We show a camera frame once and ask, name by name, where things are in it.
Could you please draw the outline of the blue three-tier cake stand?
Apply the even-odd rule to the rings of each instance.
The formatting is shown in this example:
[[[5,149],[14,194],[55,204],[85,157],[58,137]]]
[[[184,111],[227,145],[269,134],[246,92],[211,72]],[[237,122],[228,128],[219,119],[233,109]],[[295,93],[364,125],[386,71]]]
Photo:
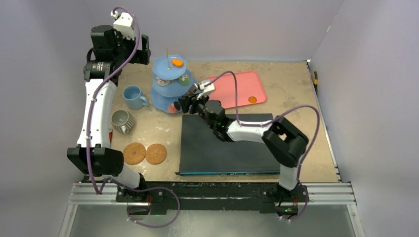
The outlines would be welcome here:
[[[184,62],[184,66],[181,68],[173,66],[171,63],[173,58],[182,60]],[[152,67],[152,72],[152,88],[150,90],[152,104],[156,109],[165,113],[168,113],[168,105],[182,97],[191,85],[196,82],[190,70],[187,69],[187,61],[180,55],[176,54],[172,55],[167,53],[165,56],[156,59]],[[187,74],[190,78],[190,83],[187,86],[181,86],[178,83],[178,78],[183,74]],[[167,86],[159,86],[156,84],[156,77],[170,80],[170,84]]]

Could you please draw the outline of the orange flower cookie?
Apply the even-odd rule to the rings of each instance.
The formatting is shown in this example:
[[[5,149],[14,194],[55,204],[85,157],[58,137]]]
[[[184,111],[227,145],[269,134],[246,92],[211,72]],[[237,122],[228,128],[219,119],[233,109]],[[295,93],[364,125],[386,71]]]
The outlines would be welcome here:
[[[177,58],[173,58],[171,60],[171,63],[172,63],[173,66],[175,66],[177,68],[181,68],[181,67],[184,66],[184,62],[182,60],[180,60],[180,59],[177,59]]]

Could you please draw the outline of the orange disc sweet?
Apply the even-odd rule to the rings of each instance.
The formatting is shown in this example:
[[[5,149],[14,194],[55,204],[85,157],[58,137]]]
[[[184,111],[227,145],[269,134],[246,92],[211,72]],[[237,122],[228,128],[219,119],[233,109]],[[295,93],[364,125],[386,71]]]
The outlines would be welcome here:
[[[257,98],[254,97],[254,96],[251,96],[251,97],[248,98],[248,101],[249,101],[249,103],[254,104],[254,103],[257,102]]]

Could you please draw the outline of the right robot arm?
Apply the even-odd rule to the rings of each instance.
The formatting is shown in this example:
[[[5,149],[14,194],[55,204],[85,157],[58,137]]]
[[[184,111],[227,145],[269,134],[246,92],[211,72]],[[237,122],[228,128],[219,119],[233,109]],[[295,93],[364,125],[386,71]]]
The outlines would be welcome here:
[[[183,113],[198,114],[215,137],[222,142],[256,142],[264,144],[280,164],[281,177],[277,194],[289,201],[296,196],[300,185],[300,162],[311,145],[308,137],[285,117],[271,121],[243,122],[229,118],[218,100],[196,94],[185,94],[174,102]]]

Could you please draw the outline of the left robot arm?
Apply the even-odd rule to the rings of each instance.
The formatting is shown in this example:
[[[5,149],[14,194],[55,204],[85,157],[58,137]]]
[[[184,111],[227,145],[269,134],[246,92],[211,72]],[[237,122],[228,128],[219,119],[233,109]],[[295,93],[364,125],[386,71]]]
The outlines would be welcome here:
[[[100,25],[92,28],[93,47],[86,54],[83,69],[86,103],[84,121],[75,147],[67,149],[67,158],[83,174],[89,175],[95,191],[95,177],[105,177],[128,189],[135,202],[147,197],[143,176],[128,168],[123,153],[111,149],[109,137],[112,101],[123,67],[128,64],[149,64],[148,37],[140,35],[135,26]]]

